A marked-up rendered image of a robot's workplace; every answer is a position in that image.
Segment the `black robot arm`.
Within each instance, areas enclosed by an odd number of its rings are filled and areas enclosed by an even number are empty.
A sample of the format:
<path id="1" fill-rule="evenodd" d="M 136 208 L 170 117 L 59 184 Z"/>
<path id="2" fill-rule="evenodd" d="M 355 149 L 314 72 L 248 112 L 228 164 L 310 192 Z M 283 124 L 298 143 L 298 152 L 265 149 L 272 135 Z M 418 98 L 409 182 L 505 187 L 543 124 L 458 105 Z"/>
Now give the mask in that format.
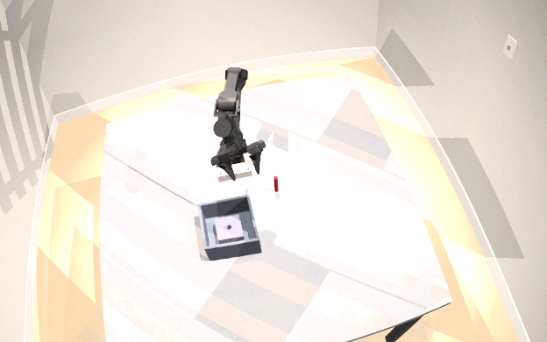
<path id="1" fill-rule="evenodd" d="M 224 90 L 219 93 L 214 108 L 214 116 L 217 121 L 213 124 L 213 132 L 219 138 L 225 138 L 230 133 L 240 129 L 240 98 L 242 89 L 248 81 L 248 71 L 244 68 L 228 68 L 225 70 L 225 85 Z M 218 112 L 217 112 L 218 110 Z M 240 136 L 245 147 L 247 146 L 243 133 Z M 219 144 L 220 143 L 220 144 Z M 238 144 L 232 139 L 228 139 L 228 143 L 219 142 L 217 158 L 221 163 L 231 161 L 231 164 L 245 162 L 243 154 L 234 156 L 238 153 Z"/>

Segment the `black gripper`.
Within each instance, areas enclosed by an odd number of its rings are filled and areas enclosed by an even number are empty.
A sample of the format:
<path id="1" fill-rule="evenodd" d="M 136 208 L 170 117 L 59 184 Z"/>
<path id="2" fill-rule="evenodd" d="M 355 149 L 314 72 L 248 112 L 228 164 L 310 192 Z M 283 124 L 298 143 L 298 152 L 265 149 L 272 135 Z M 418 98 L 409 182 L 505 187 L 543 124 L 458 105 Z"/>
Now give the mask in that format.
<path id="1" fill-rule="evenodd" d="M 222 138 L 220 141 L 222 141 L 224 144 L 228 143 L 228 139 L 232 139 L 238 144 L 239 151 L 238 153 L 234 154 L 234 156 L 243 154 L 243 153 L 249 153 L 249 158 L 252 160 L 252 163 L 254 165 L 255 171 L 257 175 L 259 175 L 260 171 L 260 157 L 261 152 L 264 151 L 264 148 L 266 147 L 266 143 L 260 139 L 257 141 L 252 142 L 248 146 L 245 147 L 245 143 L 243 144 L 241 140 L 242 133 L 236 130 L 235 132 L 230 133 L 227 137 Z M 211 157 L 210 162 L 212 166 L 220 167 L 222 168 L 233 181 L 236 181 L 235 175 L 232 169 L 231 161 L 226 161 L 225 163 L 221 163 L 220 160 L 217 158 L 217 155 L 215 154 L 213 157 Z"/>

